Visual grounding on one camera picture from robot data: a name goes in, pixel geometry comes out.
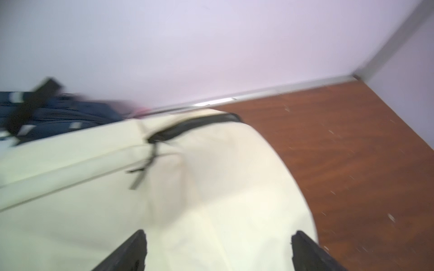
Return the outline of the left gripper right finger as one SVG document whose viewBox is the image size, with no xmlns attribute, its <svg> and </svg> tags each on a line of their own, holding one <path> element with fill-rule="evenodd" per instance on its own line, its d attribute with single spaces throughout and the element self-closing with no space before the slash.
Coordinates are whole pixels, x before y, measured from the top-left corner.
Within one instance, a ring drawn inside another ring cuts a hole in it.
<svg viewBox="0 0 434 271">
<path fill-rule="evenodd" d="M 295 271 L 347 271 L 303 231 L 291 238 Z"/>
</svg>

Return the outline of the cream canvas backpack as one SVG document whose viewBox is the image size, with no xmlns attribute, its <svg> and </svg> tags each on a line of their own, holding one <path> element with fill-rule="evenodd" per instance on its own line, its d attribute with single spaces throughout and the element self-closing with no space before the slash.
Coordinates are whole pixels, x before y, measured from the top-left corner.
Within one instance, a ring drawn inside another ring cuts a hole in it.
<svg viewBox="0 0 434 271">
<path fill-rule="evenodd" d="M 90 271 L 138 230 L 148 271 L 291 271 L 308 204 L 271 145 L 229 121 L 153 145 L 217 110 L 132 119 L 8 148 L 1 269 Z"/>
</svg>

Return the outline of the navy blue backpack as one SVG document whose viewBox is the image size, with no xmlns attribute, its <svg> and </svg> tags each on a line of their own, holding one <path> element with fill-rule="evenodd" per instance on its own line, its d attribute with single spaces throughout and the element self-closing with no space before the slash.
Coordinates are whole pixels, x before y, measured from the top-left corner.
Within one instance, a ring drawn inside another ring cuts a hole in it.
<svg viewBox="0 0 434 271">
<path fill-rule="evenodd" d="M 1 92 L 1 131 L 18 143 L 94 128 L 124 120 L 110 105 L 60 94 L 63 86 L 52 77 L 33 91 Z"/>
</svg>

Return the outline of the pink backpack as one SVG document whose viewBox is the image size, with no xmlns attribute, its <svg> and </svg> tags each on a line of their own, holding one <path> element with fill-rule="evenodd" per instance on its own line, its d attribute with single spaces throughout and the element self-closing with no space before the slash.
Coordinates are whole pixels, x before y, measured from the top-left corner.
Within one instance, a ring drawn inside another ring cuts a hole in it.
<svg viewBox="0 0 434 271">
<path fill-rule="evenodd" d="M 134 119 L 134 118 L 141 118 L 142 116 L 145 116 L 150 112 L 151 109 L 148 107 L 135 107 L 130 109 L 129 112 L 123 114 L 124 119 Z"/>
</svg>

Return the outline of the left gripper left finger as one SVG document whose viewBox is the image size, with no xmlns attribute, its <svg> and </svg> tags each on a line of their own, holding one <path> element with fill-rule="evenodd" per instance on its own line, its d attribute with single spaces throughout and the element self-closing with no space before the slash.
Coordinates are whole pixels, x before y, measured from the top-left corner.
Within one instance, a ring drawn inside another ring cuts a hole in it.
<svg viewBox="0 0 434 271">
<path fill-rule="evenodd" d="M 147 253 L 146 234 L 140 229 L 99 263 L 93 271 L 144 271 Z"/>
</svg>

